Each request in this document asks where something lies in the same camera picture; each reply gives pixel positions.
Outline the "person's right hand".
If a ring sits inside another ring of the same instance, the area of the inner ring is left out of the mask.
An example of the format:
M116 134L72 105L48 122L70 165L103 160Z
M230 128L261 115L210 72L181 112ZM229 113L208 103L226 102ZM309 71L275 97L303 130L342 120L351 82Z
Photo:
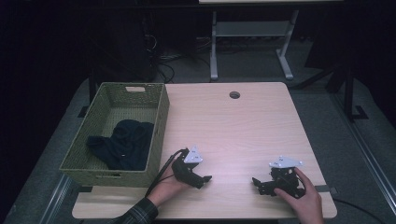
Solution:
M274 189L274 193L294 210L301 224L325 224L321 196L311 180L300 169L295 168L294 172L302 180L305 195L296 199L282 189Z

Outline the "white metal table frame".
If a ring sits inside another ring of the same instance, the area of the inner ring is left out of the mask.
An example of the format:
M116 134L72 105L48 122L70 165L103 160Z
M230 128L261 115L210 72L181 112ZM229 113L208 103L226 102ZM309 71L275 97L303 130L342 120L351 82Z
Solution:
M217 38L218 37L284 37L283 47L276 51L286 80L293 80L286 53L299 15L294 10L288 21L219 21L217 12L212 13L211 51L209 57L210 79L217 80Z

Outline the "black metal stand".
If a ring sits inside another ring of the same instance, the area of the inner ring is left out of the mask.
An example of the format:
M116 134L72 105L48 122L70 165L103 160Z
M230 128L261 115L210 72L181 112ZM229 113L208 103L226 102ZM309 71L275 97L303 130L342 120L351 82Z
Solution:
M347 66L344 70L344 113L350 122L354 122L356 119L368 119L367 114L360 105L353 105L353 93L354 74L351 68Z

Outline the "green woven basket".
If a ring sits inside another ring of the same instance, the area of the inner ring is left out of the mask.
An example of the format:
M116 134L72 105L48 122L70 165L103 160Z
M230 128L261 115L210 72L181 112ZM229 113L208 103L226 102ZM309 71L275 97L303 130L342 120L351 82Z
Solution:
M148 187L160 170L169 105L162 83L102 83L60 170L82 186ZM109 137L116 125L125 119L153 125L148 159L142 171L110 170L86 145L90 136Z

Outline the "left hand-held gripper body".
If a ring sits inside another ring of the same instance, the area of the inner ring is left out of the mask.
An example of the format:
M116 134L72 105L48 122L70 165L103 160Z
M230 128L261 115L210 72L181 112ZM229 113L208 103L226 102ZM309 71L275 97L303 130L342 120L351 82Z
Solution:
M194 146L192 149L182 149L181 154L172 164L175 178L179 182L183 182L192 187L194 184L202 182L202 177L193 171L202 161L203 158L198 152L197 146Z

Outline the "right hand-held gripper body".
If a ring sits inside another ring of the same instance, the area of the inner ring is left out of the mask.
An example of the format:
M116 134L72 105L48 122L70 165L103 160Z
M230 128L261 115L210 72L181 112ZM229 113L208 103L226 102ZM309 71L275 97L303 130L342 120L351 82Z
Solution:
M279 156L276 161L270 162L270 175L273 179L271 195L276 195L275 189L282 189L296 199L303 197L304 189L300 188L300 178L294 171L296 167L303 165L302 161L285 156Z

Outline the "person's left hand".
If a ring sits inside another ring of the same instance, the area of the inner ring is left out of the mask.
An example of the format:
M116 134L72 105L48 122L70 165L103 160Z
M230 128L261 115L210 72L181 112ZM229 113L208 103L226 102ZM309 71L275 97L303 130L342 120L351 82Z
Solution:
M156 206L160 207L165 202L171 200L183 190L188 189L190 186L179 182L174 177L172 166L169 165L161 176L161 181L155 186L147 198Z

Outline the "grey table edge clamp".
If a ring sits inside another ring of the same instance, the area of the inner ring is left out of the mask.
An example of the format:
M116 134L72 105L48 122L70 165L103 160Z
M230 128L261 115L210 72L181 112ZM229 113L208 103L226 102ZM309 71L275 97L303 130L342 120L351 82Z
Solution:
M336 195L338 193L337 189L334 187L329 187L328 185L318 185L315 186L317 192L329 192L331 195Z

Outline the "dark cloth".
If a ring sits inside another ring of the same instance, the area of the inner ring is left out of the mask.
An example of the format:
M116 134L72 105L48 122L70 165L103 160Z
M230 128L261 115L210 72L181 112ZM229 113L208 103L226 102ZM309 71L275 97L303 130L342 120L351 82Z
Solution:
M134 119L117 123L110 137L89 136L86 146L110 170L144 171L154 125Z

